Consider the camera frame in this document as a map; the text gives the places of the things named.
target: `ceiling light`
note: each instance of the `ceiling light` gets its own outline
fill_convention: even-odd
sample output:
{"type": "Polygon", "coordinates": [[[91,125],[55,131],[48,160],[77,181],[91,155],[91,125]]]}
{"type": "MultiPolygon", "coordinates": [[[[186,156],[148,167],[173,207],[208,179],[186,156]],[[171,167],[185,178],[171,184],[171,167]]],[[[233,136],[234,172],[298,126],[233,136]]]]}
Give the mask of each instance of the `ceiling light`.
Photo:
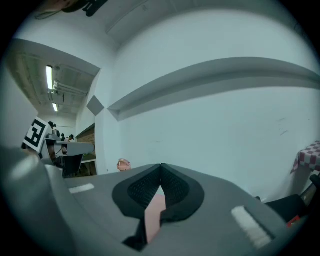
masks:
{"type": "Polygon", "coordinates": [[[48,83],[48,88],[53,90],[52,86],[52,66],[46,66],[46,81],[48,83]]]}
{"type": "Polygon", "coordinates": [[[54,111],[58,112],[57,104],[56,103],[52,103],[52,105],[53,105],[54,111]]]}

